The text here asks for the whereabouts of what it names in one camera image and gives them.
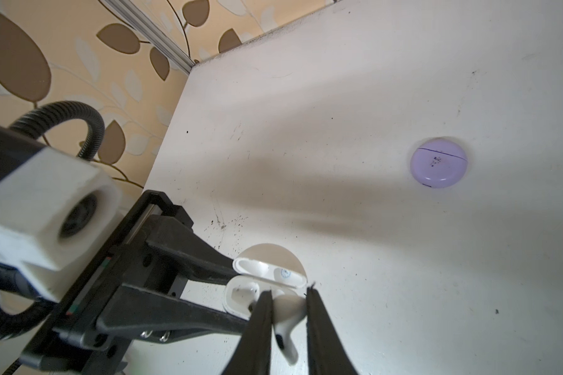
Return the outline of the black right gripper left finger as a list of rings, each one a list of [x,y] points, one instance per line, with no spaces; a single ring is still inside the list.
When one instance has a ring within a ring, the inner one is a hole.
[[[263,292],[242,337],[222,374],[269,375],[273,326],[273,298]]]

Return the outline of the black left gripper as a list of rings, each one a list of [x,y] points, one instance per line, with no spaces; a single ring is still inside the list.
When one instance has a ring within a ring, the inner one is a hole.
[[[131,340],[170,344],[241,335],[247,320],[174,298],[187,279],[226,285],[239,276],[232,259],[192,226],[165,193],[144,192],[23,349],[22,366],[43,374],[121,374]]]

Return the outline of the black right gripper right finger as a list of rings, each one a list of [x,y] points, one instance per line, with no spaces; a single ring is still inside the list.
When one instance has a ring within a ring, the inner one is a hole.
[[[357,374],[317,289],[307,289],[307,353],[310,375]]]

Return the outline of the white earbud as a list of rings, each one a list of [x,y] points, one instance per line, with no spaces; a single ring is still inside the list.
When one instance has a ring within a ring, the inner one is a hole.
[[[297,364],[299,354],[291,334],[307,315],[306,298],[298,295],[280,295],[273,299],[273,330],[281,354],[290,366]]]

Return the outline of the white round earbud case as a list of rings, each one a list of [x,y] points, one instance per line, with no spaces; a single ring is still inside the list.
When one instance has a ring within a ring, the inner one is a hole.
[[[244,320],[262,292],[270,291],[275,298],[296,295],[308,282],[302,262],[287,248],[271,243],[247,248],[233,259],[232,267],[237,275],[225,285],[223,307]]]

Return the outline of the purple earbud charging case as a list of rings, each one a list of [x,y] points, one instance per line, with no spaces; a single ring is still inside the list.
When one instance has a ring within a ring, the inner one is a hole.
[[[464,177],[468,165],[468,157],[458,143],[435,138],[414,151],[410,171],[413,178],[426,187],[448,188]]]

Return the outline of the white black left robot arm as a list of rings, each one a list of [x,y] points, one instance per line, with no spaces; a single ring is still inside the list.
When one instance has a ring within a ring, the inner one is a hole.
[[[231,259],[163,192],[122,214],[120,189],[92,164],[104,133],[99,112],[72,101],[0,127],[0,342],[33,331],[18,362],[39,371],[115,374],[135,340],[246,329],[181,298],[188,281],[230,281]]]

